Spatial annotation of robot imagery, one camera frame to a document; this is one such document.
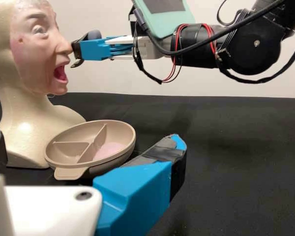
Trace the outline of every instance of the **black tablecloth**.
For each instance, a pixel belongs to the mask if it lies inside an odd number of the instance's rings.
[[[184,186],[149,235],[295,236],[295,99],[70,93],[52,98],[87,120],[137,132],[133,155],[177,133]],[[6,169],[9,185],[70,185],[52,170]]]

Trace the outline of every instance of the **mannequin bust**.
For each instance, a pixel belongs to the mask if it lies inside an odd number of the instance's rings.
[[[47,143],[85,122],[47,97],[67,93],[71,52],[47,0],[0,0],[0,130],[9,167],[48,168]]]

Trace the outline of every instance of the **beige plate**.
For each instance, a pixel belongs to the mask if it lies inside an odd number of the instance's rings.
[[[91,121],[54,137],[46,146],[45,159],[55,169],[57,180],[95,177],[124,163],[131,155],[135,141],[135,130],[127,123]]]

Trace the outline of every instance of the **mannequin nose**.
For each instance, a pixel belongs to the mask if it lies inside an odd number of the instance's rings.
[[[59,35],[59,43],[57,46],[57,53],[69,55],[73,52],[71,44],[62,36]]]

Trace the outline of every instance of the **screw hole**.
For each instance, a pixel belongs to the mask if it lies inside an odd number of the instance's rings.
[[[92,196],[93,195],[90,192],[82,192],[76,197],[76,199],[78,201],[85,201],[85,200],[90,199]]]

